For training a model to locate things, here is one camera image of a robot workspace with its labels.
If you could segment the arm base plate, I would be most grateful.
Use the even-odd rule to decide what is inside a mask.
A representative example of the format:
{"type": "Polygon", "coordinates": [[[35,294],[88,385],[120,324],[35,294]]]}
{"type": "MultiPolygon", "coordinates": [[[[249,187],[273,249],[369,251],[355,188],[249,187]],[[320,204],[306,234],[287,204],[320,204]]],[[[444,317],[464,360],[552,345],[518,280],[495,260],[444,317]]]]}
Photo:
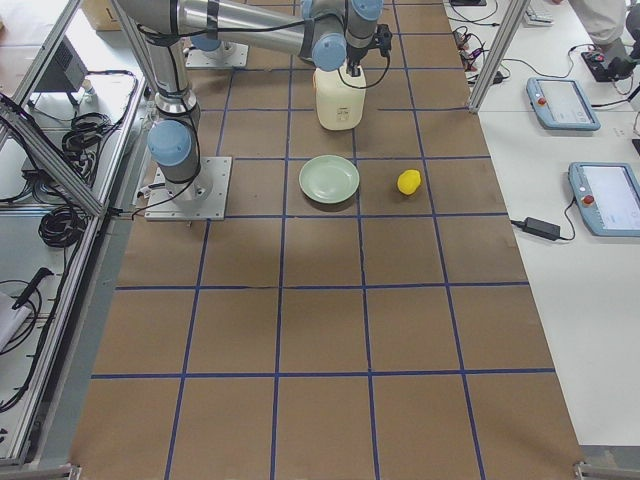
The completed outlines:
{"type": "Polygon", "coordinates": [[[206,51],[192,45],[186,57],[186,68],[191,70],[243,69],[248,60],[249,47],[223,42],[216,50],[206,51]]]}
{"type": "Polygon", "coordinates": [[[202,157],[199,175],[178,195],[182,186],[166,183],[161,168],[157,167],[154,182],[163,186],[151,191],[151,206],[143,211],[144,218],[148,221],[223,220],[231,168],[231,157],[202,157]]]}

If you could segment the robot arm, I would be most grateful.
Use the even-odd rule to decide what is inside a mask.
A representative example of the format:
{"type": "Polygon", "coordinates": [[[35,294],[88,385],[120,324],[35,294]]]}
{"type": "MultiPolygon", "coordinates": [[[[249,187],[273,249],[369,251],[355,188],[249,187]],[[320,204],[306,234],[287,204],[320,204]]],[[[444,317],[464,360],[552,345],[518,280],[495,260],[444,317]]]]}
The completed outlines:
{"type": "Polygon", "coordinates": [[[146,44],[159,118],[147,148],[163,189],[152,193],[149,217],[222,217],[231,160],[206,158],[197,127],[200,106],[190,69],[244,67],[251,46],[312,63],[316,112],[327,130],[355,128],[369,89],[361,62],[377,50],[389,58],[392,35],[380,23],[380,1],[303,1],[298,16],[236,1],[120,1],[146,44]]]}

